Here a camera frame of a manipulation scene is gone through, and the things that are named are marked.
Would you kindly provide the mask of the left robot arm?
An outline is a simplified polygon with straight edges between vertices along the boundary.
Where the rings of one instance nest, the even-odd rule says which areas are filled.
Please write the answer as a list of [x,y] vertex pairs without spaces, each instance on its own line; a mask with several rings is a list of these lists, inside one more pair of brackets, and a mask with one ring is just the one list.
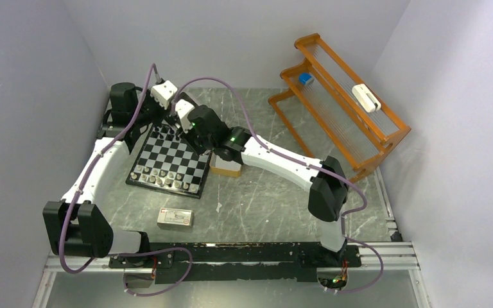
[[109,106],[88,163],[61,199],[47,202],[43,209],[52,252],[61,261],[66,257],[93,260],[121,254],[137,267],[151,261],[146,234],[112,227],[97,204],[131,154],[141,127],[160,125],[169,115],[176,92],[177,87],[170,81],[145,88],[129,82],[111,86]]

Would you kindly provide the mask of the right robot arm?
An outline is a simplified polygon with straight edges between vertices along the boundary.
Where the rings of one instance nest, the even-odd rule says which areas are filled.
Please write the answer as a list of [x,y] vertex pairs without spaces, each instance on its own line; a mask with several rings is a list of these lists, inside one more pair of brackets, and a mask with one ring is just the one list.
[[267,170],[308,192],[307,209],[322,227],[322,260],[335,266],[344,259],[347,241],[340,214],[347,201],[348,185],[339,179],[344,174],[335,158],[305,157],[240,126],[230,128],[205,105],[181,99],[175,112],[183,139],[197,154],[211,152],[226,162]]

